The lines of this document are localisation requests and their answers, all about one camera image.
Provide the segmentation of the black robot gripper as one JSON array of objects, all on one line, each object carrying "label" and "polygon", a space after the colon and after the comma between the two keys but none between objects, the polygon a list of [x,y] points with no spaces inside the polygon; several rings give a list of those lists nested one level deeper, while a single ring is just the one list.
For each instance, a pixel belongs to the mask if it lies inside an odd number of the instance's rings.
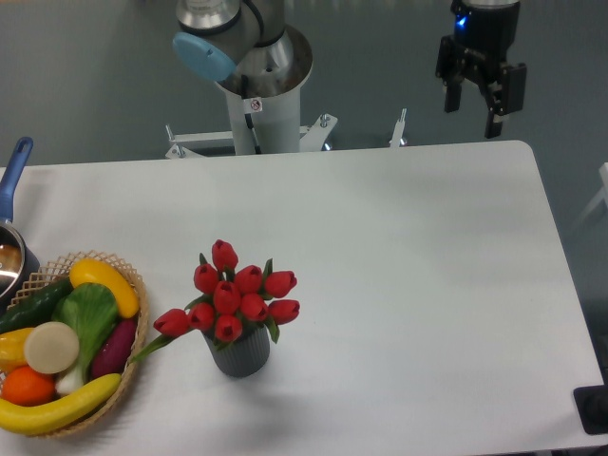
[{"label": "black robot gripper", "polygon": [[452,1],[450,11],[455,16],[453,34],[441,39],[435,70],[445,90],[444,111],[460,108],[464,79],[487,86],[484,136],[496,138],[502,133],[504,118],[523,109],[527,65],[506,63],[515,41],[520,2]]}]

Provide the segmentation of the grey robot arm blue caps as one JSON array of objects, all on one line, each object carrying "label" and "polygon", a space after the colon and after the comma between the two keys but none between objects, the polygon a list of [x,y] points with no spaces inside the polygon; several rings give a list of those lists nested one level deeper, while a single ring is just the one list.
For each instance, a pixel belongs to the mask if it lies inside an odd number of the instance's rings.
[{"label": "grey robot arm blue caps", "polygon": [[[459,109],[463,82],[476,85],[488,110],[488,139],[501,134],[504,116],[523,109],[527,67],[507,62],[520,9],[518,1],[454,1],[453,31],[438,50],[435,75],[445,88],[445,111]],[[310,44],[286,23],[282,1],[179,1],[176,16],[174,52],[236,97],[250,133],[252,114],[266,113],[270,98],[297,93],[310,76]]]}]

